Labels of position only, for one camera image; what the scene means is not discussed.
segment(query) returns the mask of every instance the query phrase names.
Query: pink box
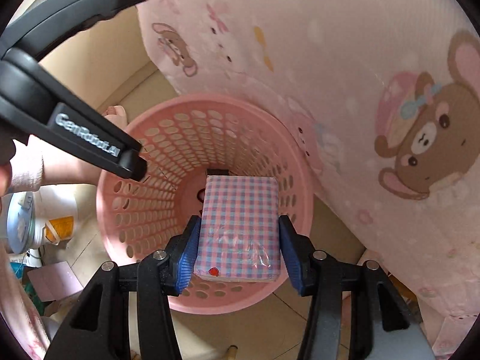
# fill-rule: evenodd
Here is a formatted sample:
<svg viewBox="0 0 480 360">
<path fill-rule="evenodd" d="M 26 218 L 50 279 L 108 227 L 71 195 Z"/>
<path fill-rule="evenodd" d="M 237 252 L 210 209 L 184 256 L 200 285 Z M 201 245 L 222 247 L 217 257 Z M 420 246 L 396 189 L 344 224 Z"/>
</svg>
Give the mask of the pink box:
<svg viewBox="0 0 480 360">
<path fill-rule="evenodd" d="M 208 176 L 194 272 L 217 281 L 274 281 L 280 275 L 275 178 Z"/>
</svg>

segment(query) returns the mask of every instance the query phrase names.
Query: basket rim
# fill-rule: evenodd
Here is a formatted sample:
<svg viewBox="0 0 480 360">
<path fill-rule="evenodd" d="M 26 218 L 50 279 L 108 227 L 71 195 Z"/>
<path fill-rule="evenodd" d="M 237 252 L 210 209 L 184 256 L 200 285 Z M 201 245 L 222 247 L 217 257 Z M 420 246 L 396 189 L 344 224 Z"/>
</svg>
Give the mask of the basket rim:
<svg viewBox="0 0 480 360">
<path fill-rule="evenodd" d="M 125 129 L 125 132 L 129 134 L 131 131 L 136 129 L 139 125 L 141 125 L 146 120 L 148 120 L 152 116 L 152 114 L 160 112 L 164 109 L 175 107 L 177 105 L 181 105 L 185 103 L 194 104 L 197 102 L 205 102 L 205 101 L 219 103 L 219 104 L 229 104 L 234 107 L 241 107 L 255 114 L 257 117 L 261 117 L 262 119 L 264 119 L 265 123 L 268 123 L 271 126 L 271 128 L 274 128 L 276 131 L 279 132 L 279 134 L 282 136 L 282 139 L 288 141 L 289 150 L 296 152 L 295 155 L 292 157 L 294 157 L 294 161 L 296 162 L 296 165 L 300 169 L 300 173 L 296 176 L 297 177 L 300 176 L 301 184 L 303 186 L 302 189 L 303 189 L 305 204 L 302 209 L 303 211 L 302 216 L 305 220 L 305 223 L 303 224 L 303 227 L 301 230 L 305 229 L 305 231 L 303 231 L 302 234 L 309 235 L 311 224 L 313 221 L 314 191 L 311 183 L 311 174 L 308 169 L 308 164 L 306 163 L 306 160 L 304 159 L 300 148 L 298 147 L 294 138 L 290 134 L 289 130 L 279 120 L 277 120 L 274 116 L 264 111 L 263 109 L 247 102 L 246 100 L 237 100 L 235 98 L 222 95 L 222 94 L 202 93 L 202 92 L 191 93 L 191 94 L 181 95 L 170 100 L 166 100 L 164 102 L 161 102 L 149 108 L 145 112 L 135 117 L 135 119 L 128 124 L 128 126 Z M 102 170 L 100 174 L 100 179 L 98 181 L 97 198 L 96 198 L 98 228 L 100 231 L 102 242 L 104 244 L 106 252 L 109 254 L 109 257 L 113 261 L 119 262 L 119 265 L 124 265 L 123 262 L 125 263 L 131 263 L 131 262 L 127 262 L 123 256 L 120 256 L 117 252 L 117 249 L 114 248 L 114 246 L 111 244 L 109 236 L 106 232 L 105 216 L 99 215 L 100 212 L 104 212 L 105 203 L 102 197 L 102 191 L 104 190 L 105 183 L 109 175 L 110 175 L 109 172 Z M 272 294 L 275 290 L 277 290 L 285 282 L 287 278 L 288 278 L 287 270 L 285 268 L 285 264 L 282 258 L 281 273 L 280 273 L 280 276 L 275 281 L 266 283 L 266 285 L 264 285 L 260 290 L 254 292 L 253 294 L 239 301 L 236 301 L 235 303 L 231 303 L 226 306 L 224 305 L 224 306 L 213 306 L 213 307 L 186 306 L 178 302 L 178 298 L 176 297 L 169 297 L 169 303 L 170 303 L 171 309 L 176 311 L 186 312 L 189 314 L 210 314 L 210 315 L 225 314 L 226 312 L 239 311 L 241 309 L 254 305 L 257 302 L 260 302 L 261 300 L 266 298 L 268 295 Z"/>
</svg>

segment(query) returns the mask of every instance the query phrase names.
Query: metal screw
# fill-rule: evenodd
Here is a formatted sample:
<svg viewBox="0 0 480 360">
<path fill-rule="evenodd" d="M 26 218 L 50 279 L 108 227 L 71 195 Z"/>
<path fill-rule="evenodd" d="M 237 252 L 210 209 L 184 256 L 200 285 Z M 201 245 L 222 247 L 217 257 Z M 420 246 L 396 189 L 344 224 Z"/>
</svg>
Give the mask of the metal screw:
<svg viewBox="0 0 480 360">
<path fill-rule="evenodd" d="M 321 261 L 327 258 L 327 254 L 323 250 L 316 250 L 313 252 L 313 258 Z"/>
<path fill-rule="evenodd" d="M 367 261 L 367 268 L 372 271 L 376 271 L 378 268 L 380 268 L 380 265 L 378 265 L 378 262 L 369 259 L 369 261 Z"/>
<path fill-rule="evenodd" d="M 115 264 L 113 263 L 113 261 L 105 261 L 102 264 L 102 270 L 103 271 L 111 271 L 114 266 L 115 266 Z"/>
<path fill-rule="evenodd" d="M 156 260 L 163 260 L 167 257 L 167 252 L 164 250 L 156 250 L 153 252 L 153 258 Z"/>
</svg>

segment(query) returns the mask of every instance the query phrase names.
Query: red heart sticker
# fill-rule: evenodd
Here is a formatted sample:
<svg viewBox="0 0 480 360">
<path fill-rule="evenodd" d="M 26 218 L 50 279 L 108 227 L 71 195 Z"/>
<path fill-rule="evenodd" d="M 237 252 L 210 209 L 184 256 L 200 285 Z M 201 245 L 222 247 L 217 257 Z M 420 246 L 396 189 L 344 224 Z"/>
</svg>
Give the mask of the red heart sticker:
<svg viewBox="0 0 480 360">
<path fill-rule="evenodd" d="M 220 274 L 217 268 L 210 268 L 208 273 L 210 273 L 212 276 L 218 276 Z"/>
</svg>

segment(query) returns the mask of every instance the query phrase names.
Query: pink sleeve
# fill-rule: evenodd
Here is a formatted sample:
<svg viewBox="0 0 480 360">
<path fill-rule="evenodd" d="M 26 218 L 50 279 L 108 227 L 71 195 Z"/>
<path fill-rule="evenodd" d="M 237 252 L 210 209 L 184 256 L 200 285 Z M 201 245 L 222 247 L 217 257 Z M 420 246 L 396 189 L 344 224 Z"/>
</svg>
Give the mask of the pink sleeve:
<svg viewBox="0 0 480 360">
<path fill-rule="evenodd" d="M 23 290 L 0 245 L 0 313 L 21 347 L 33 360 L 41 360 L 50 345 L 40 315 Z"/>
</svg>

